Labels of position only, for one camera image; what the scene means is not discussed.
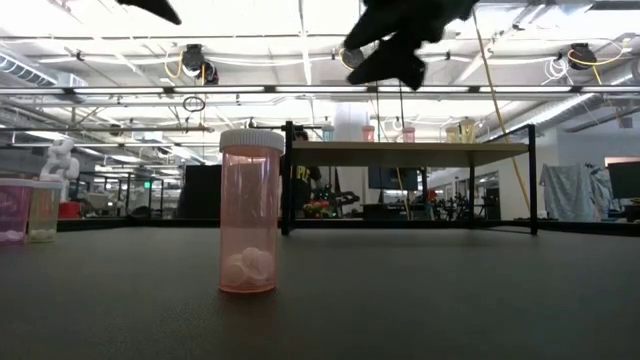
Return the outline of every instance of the monitor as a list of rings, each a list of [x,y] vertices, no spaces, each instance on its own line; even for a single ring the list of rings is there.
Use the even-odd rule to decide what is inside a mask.
[[[614,198],[640,197],[640,162],[609,164],[609,177]]]
[[[403,190],[418,191],[418,173],[418,169],[400,169]],[[396,168],[369,167],[369,189],[400,190]]]

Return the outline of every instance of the pink container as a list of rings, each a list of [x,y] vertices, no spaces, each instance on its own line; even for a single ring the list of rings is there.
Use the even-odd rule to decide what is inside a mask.
[[[365,142],[373,142],[375,140],[376,128],[372,125],[362,127],[362,137]]]
[[[0,179],[0,245],[24,244],[33,181]]]
[[[236,129],[220,137],[220,290],[259,293],[276,286],[280,156],[284,138]]]
[[[402,129],[402,141],[409,143],[416,142],[416,129],[413,127]]]

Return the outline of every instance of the gray table surface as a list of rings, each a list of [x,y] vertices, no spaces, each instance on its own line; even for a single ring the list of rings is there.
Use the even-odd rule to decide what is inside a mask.
[[[297,230],[266,296],[217,229],[0,247],[0,359],[638,359],[640,240]]]

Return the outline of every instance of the ceiling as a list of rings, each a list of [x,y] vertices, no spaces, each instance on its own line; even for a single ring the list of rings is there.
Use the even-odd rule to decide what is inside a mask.
[[[567,76],[575,83],[596,84],[591,71],[569,70],[567,76],[551,78],[550,59],[558,53],[566,55],[572,43],[588,42],[599,61],[619,57],[599,67],[605,73],[633,58],[640,49],[635,35],[640,33],[640,25],[634,21],[638,11],[587,11],[592,1],[558,3],[533,6],[525,1],[496,0],[477,6],[479,30],[490,49],[490,71],[496,85],[563,84]],[[165,67],[176,73],[185,46],[202,44],[205,55],[218,69],[221,85],[346,84],[349,70],[339,59],[332,59],[332,54],[339,51],[363,11],[358,0],[171,0],[171,4],[183,25],[174,26],[114,0],[13,1],[11,7],[0,11],[0,52],[10,50],[44,69],[74,74],[89,86],[199,85],[184,72],[172,77]],[[520,30],[514,30],[516,22]],[[478,61],[479,51],[473,21],[454,21],[447,26],[443,41],[425,44],[419,51],[429,65],[425,85],[487,84],[484,67]],[[30,84],[4,76],[0,85]],[[67,123],[73,106],[76,117],[86,117],[82,124],[90,127],[121,123],[175,128],[189,117],[178,95],[118,99],[130,102],[127,107],[102,107],[105,101],[115,101],[104,96],[89,97],[81,104],[55,98],[12,100],[38,107]],[[207,102],[204,114],[192,114],[189,119],[191,124],[202,122],[215,132],[165,132],[164,139],[217,143],[221,131],[242,127],[251,118],[258,124],[330,122],[336,99],[209,95]],[[419,141],[439,141],[445,126],[464,117],[486,123],[487,129],[495,127],[494,105],[486,97],[425,100],[407,96],[402,105],[399,99],[389,98],[370,103],[371,116],[379,115],[391,138],[399,134],[393,123],[401,113],[416,127]],[[539,103],[502,99],[498,105],[508,121]],[[132,141],[107,134],[98,140]],[[151,150],[144,152],[147,159],[155,156]],[[202,149],[199,154],[214,159],[217,148]]]

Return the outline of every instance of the person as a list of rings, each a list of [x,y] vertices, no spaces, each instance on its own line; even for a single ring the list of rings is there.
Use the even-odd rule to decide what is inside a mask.
[[[306,131],[296,131],[294,141],[309,141]],[[284,156],[280,158],[280,169],[284,169]],[[311,180],[316,188],[322,188],[324,182],[322,174],[317,166],[295,165],[291,171],[293,179],[291,191],[293,193],[293,207],[296,210],[296,217],[302,215],[302,208],[311,200]]]

